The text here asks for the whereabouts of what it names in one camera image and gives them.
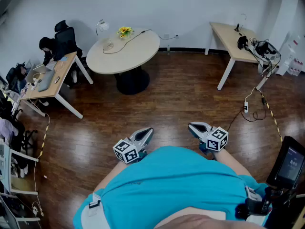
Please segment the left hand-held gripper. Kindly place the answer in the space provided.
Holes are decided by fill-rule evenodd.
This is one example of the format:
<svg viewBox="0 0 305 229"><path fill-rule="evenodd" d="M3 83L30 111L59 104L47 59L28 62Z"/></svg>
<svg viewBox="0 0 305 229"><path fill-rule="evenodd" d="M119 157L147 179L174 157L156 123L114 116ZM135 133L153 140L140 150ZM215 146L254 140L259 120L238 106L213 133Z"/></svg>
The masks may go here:
<svg viewBox="0 0 305 229"><path fill-rule="evenodd" d="M128 138L121 139L112 147L116 157L125 164L141 161L147 155L144 148L149 144L153 134L154 129L152 127L146 127L135 131L131 135L130 139L133 142ZM139 142L141 147L137 146L134 143L135 141Z"/></svg>

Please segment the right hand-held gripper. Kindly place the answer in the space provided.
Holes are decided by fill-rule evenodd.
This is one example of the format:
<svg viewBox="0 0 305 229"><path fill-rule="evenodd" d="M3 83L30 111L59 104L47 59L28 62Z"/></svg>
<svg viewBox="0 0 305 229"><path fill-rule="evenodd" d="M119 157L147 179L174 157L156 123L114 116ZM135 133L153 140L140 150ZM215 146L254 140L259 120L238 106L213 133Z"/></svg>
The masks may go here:
<svg viewBox="0 0 305 229"><path fill-rule="evenodd" d="M227 144L228 132L221 127L211 127L205 122L190 122L188 129L200 142L200 150L205 154L210 151L219 152Z"/></svg>

